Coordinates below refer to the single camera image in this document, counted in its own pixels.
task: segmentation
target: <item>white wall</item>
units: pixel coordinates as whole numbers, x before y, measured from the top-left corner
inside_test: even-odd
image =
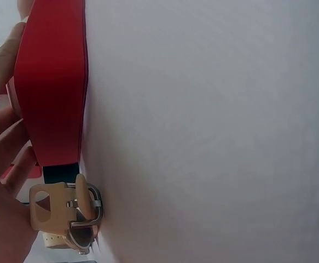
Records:
[[[319,262],[319,0],[87,1],[86,173],[121,262]]]

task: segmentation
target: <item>red strap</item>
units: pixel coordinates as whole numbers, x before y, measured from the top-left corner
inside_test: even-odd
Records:
[[[40,165],[79,161],[87,81],[85,0],[35,0],[14,83]]]

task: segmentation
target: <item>hand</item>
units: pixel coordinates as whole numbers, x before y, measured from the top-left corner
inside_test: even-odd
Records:
[[[0,47],[0,91],[13,75],[20,39],[25,24],[17,24]],[[11,107],[0,112],[0,177],[28,142],[23,122]],[[15,199],[36,163],[28,148],[3,182],[0,182],[0,263],[22,263],[30,252],[37,232],[31,228],[29,207]]]

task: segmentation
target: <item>finger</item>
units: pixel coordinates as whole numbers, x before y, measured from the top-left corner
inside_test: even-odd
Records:
[[[33,3],[34,3],[34,0],[17,0],[17,8],[21,16],[21,19],[29,16]]]
[[[18,23],[11,31],[10,36],[0,47],[0,91],[13,76],[19,44],[25,23]]]
[[[3,185],[11,195],[14,197],[18,195],[36,163],[37,160],[33,148],[28,147],[24,151],[22,158],[13,166],[12,170],[3,180]]]
[[[16,124],[5,137],[0,139],[0,176],[11,165],[28,141],[28,134],[23,122]]]
[[[0,111],[0,135],[18,122],[20,117],[16,115],[11,107],[7,107]]]

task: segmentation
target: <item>beige strap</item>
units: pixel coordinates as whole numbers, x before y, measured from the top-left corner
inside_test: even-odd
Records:
[[[82,174],[78,174],[76,178],[76,195],[80,212],[87,220],[95,218],[95,210],[91,206],[90,192],[86,179]]]
[[[51,249],[68,249],[69,245],[66,243],[64,236],[49,234],[43,232],[44,244],[46,248]]]
[[[50,211],[36,203],[35,196],[39,191],[49,194]],[[66,236],[69,222],[77,219],[76,209],[67,207],[67,202],[73,201],[75,198],[75,190],[67,188],[64,182],[33,186],[29,192],[32,228]]]

